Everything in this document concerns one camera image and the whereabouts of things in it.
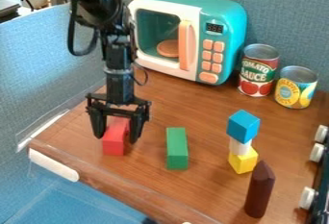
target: microwave button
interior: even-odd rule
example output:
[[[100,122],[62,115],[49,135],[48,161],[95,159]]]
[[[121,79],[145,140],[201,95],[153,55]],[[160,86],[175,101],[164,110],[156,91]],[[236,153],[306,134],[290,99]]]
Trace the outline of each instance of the microwave button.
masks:
[[[212,59],[212,52],[210,51],[203,51],[202,53],[202,59],[210,61]]]
[[[201,72],[199,74],[199,78],[203,82],[207,82],[210,84],[215,84],[218,81],[218,76],[212,73]]]
[[[213,55],[213,61],[217,63],[223,62],[223,54],[221,53],[214,53]]]
[[[205,40],[203,40],[203,48],[205,50],[211,50],[211,49],[213,49],[213,43],[214,42],[212,40],[205,39]]]
[[[221,64],[213,63],[212,65],[212,71],[214,73],[220,73],[221,72]]]
[[[225,43],[222,41],[216,41],[214,45],[214,50],[216,52],[223,52],[225,49]]]
[[[203,70],[210,71],[211,66],[212,66],[212,64],[210,62],[205,62],[205,61],[202,62],[202,69]]]

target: red block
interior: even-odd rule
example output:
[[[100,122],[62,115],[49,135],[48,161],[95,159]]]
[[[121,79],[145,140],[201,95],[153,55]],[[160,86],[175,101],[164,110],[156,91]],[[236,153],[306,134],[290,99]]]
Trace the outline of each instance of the red block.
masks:
[[[129,133],[129,119],[111,117],[111,124],[103,135],[103,154],[112,156],[124,155],[124,139]]]

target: blue cube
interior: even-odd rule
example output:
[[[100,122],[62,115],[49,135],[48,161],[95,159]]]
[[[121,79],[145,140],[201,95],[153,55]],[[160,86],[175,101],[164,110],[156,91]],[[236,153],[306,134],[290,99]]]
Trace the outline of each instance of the blue cube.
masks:
[[[240,110],[230,116],[226,134],[241,143],[246,143],[258,134],[260,124],[260,118]]]

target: yellow block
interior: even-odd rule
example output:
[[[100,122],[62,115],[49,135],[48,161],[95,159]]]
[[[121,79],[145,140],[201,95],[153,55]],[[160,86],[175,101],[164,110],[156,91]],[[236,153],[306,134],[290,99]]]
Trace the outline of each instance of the yellow block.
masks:
[[[254,170],[258,159],[258,153],[250,146],[249,152],[243,156],[237,156],[230,152],[228,161],[237,174]]]

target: gray wall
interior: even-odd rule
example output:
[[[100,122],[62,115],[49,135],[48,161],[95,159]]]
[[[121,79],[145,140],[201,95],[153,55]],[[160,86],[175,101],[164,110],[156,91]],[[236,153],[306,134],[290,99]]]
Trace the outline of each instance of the gray wall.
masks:
[[[319,88],[329,90],[329,0],[234,0],[249,17],[246,43],[275,46],[280,69],[303,65],[319,74]]]
[[[29,177],[16,134],[104,78],[100,49],[76,58],[66,47],[69,7],[58,6],[0,24],[0,223],[47,186]],[[78,30],[77,47],[90,31]]]

